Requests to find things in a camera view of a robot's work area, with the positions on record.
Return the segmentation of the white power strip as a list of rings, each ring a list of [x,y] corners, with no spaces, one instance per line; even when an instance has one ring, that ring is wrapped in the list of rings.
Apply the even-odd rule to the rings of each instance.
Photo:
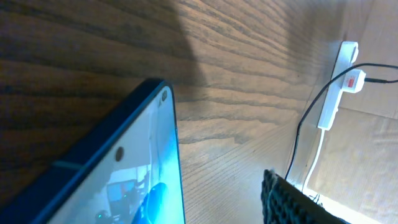
[[[350,68],[356,61],[359,53],[358,42],[344,41],[341,43],[338,56],[336,58],[335,66],[331,79],[335,78],[338,74]],[[338,111],[338,105],[343,94],[342,86],[344,76],[334,81],[327,88],[325,101],[323,104],[322,112],[318,122],[318,128],[329,131],[332,127],[335,115]]]

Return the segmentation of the cardboard box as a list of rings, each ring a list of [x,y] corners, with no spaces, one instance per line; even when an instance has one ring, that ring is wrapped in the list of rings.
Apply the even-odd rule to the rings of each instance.
[[[351,1],[345,37],[369,78],[344,93],[308,187],[352,223],[397,222],[397,0]]]

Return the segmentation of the white USB charger plug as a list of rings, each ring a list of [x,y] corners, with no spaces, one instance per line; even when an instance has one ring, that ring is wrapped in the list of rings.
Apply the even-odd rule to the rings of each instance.
[[[348,93],[358,93],[362,90],[366,78],[366,73],[360,69],[354,69],[345,75],[342,84],[342,91]]]

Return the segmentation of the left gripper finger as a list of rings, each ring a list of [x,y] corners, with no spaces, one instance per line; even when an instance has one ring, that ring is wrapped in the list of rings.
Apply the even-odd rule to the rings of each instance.
[[[345,224],[284,178],[266,169],[261,187],[262,215],[265,224]]]

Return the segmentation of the blue Samsung Galaxy smartphone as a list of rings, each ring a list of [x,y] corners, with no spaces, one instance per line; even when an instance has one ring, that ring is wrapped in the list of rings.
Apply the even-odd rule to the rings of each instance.
[[[174,91],[147,79],[1,210],[2,223],[184,223]]]

